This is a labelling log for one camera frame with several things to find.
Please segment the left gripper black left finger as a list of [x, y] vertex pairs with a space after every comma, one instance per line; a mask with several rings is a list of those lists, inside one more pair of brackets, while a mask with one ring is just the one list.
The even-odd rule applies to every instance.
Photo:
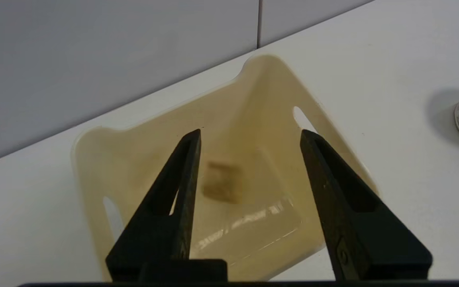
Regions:
[[105, 261], [113, 282], [139, 279], [146, 263], [188, 259], [201, 130], [181, 138]]

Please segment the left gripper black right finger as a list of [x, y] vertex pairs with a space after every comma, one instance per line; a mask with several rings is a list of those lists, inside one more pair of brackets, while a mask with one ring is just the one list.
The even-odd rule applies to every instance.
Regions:
[[300, 148], [337, 281], [426, 280], [430, 251], [319, 134]]

